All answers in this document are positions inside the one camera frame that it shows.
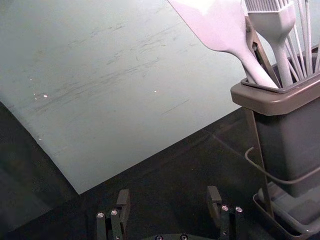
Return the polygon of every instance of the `gray utensil holder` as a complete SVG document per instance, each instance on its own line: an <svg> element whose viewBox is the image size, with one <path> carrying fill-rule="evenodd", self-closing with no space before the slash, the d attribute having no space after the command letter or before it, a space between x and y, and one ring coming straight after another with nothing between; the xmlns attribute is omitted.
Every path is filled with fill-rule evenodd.
<svg viewBox="0 0 320 240"><path fill-rule="evenodd" d="M244 79L231 88L231 96L254 112L268 173L292 181L320 167L320 73L281 89ZM276 184L299 197L320 185L320 171L295 184Z"/></svg>

